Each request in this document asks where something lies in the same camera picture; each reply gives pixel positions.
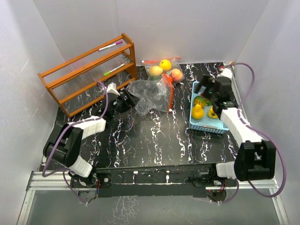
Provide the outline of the yellow fake bell pepper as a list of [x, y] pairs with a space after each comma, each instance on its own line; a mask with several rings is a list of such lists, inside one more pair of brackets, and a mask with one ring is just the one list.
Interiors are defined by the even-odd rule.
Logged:
[[213, 111], [213, 107], [211, 107], [208, 111], [208, 116], [213, 119], [217, 119], [218, 115]]

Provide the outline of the yellow fake pear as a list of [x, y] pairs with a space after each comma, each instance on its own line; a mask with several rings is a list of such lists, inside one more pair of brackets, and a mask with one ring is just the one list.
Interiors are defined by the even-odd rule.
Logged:
[[192, 108], [191, 117], [195, 120], [199, 120], [204, 116], [204, 110], [200, 104], [196, 104]]

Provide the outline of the clear zip bag with peppers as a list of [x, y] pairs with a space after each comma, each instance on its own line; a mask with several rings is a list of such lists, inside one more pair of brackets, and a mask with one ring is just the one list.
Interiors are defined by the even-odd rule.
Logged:
[[139, 98], [135, 109], [140, 116], [148, 114], [150, 110], [167, 113], [172, 111], [173, 80], [166, 74], [162, 74], [161, 78], [155, 81], [132, 81], [127, 90]]

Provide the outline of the clear zip bag with fruit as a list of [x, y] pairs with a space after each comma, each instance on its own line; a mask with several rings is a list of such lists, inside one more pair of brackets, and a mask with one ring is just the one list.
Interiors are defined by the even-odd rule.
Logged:
[[142, 60], [149, 80], [159, 80], [162, 75], [171, 77], [172, 83], [177, 84], [184, 80], [184, 74], [178, 63], [180, 57], [163, 60]]

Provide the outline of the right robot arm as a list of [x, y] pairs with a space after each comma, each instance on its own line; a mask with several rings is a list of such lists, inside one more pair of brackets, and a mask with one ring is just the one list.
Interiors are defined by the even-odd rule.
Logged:
[[220, 186], [226, 178], [239, 181], [272, 179], [275, 174], [276, 147], [244, 121], [234, 101], [231, 79], [203, 75], [194, 92], [198, 93], [200, 88], [204, 88], [203, 97], [212, 103], [213, 112], [229, 128], [239, 147], [235, 161], [217, 163], [210, 168], [210, 183]]

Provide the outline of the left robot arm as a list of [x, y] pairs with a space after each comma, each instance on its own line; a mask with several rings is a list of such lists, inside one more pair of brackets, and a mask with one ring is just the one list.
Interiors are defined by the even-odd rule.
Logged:
[[93, 166], [80, 156], [82, 140], [103, 132], [106, 123], [112, 120], [116, 113], [128, 111], [136, 106], [139, 100], [127, 90], [123, 90], [122, 93], [108, 93], [105, 95], [104, 106], [95, 115], [76, 122], [57, 122], [43, 149], [43, 155], [47, 158], [43, 176], [53, 174], [46, 173], [49, 163], [53, 160], [64, 166], [57, 171], [73, 172], [81, 177], [80, 181], [85, 186], [94, 186], [97, 176], [92, 172]]

